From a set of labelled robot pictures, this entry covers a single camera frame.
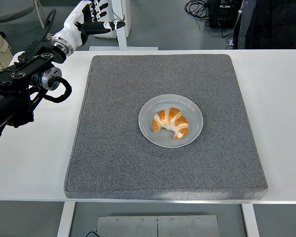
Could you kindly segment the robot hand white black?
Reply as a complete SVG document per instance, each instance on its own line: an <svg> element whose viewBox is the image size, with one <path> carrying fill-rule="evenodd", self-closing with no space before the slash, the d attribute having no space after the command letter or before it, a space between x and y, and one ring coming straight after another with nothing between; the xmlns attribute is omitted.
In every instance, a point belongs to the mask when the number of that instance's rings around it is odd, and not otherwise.
<svg viewBox="0 0 296 237"><path fill-rule="evenodd" d="M60 45L68 52L83 46L89 35L106 34L124 27L122 20L103 21L108 3L99 0L82 0L69 14L64 22L63 29L57 32L50 40L54 46Z"/></svg>

